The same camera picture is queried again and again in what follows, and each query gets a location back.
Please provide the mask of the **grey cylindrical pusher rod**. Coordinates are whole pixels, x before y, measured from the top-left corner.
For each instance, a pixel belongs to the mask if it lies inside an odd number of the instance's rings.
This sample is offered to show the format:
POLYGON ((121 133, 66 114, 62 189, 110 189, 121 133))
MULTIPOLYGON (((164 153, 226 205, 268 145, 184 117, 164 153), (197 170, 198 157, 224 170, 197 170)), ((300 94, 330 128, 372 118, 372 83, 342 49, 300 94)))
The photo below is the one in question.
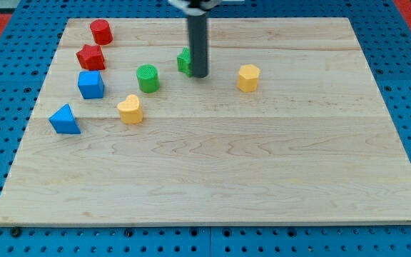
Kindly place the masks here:
POLYGON ((208 75, 208 15, 187 16, 191 73, 196 78, 208 75))

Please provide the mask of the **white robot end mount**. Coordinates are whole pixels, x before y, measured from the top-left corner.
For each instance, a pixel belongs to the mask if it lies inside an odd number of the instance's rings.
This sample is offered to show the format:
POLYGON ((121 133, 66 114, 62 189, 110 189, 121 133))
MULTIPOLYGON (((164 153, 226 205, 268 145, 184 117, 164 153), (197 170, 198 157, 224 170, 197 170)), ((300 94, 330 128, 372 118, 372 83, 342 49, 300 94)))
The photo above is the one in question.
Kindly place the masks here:
POLYGON ((203 15, 220 5, 222 0, 168 0, 171 6, 186 15, 203 15))

